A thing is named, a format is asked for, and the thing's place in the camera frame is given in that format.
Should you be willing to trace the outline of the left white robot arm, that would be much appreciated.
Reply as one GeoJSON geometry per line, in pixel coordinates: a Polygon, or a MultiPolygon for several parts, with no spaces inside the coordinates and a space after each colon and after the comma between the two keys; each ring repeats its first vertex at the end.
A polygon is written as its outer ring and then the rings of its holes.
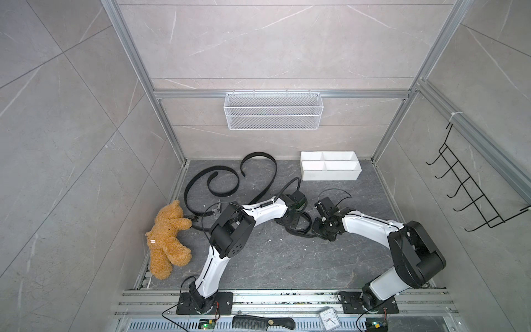
{"type": "Polygon", "coordinates": [[[252,205],[229,204],[212,226],[208,256],[190,293],[199,300],[214,296],[228,262],[243,250],[254,228],[276,219],[291,222],[306,204],[307,199],[299,190],[252,205]]]}

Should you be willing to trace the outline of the long black leather belt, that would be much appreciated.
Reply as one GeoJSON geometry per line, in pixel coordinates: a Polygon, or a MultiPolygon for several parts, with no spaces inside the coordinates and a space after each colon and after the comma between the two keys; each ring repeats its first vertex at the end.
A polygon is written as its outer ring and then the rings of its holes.
{"type": "Polygon", "coordinates": [[[307,212],[289,210],[283,217],[275,219],[275,222],[278,225],[283,226],[291,235],[303,238],[316,237],[316,235],[311,232],[313,222],[311,216],[307,212]]]}

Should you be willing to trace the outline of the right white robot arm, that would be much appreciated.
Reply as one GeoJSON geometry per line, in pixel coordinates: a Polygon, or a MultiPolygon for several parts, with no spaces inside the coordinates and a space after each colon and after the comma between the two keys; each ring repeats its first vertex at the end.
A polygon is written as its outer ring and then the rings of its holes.
{"type": "Polygon", "coordinates": [[[360,301],[375,311],[407,289],[420,289],[447,265],[444,256],[417,221],[406,224],[383,220],[350,208],[340,209],[328,197],[318,201],[313,233],[333,242],[346,232],[377,242],[390,250],[393,267],[362,288],[360,301]]]}

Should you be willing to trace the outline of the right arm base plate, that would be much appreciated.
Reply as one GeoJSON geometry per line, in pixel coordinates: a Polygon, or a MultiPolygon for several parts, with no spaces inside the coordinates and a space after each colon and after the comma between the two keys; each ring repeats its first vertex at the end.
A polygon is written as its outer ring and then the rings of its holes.
{"type": "Polygon", "coordinates": [[[395,297],[390,297],[387,300],[379,300],[371,293],[364,293],[362,291],[350,292],[339,291],[337,298],[342,305],[345,314],[364,313],[365,311],[376,313],[399,313],[398,305],[395,297]]]}

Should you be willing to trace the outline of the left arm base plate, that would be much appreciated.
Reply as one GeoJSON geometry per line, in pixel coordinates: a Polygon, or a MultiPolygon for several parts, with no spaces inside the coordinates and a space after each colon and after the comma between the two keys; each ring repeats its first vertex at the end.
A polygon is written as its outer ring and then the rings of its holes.
{"type": "Polygon", "coordinates": [[[177,315],[229,315],[232,312],[234,293],[218,292],[213,296],[202,299],[199,295],[183,293],[178,300],[177,315]]]}

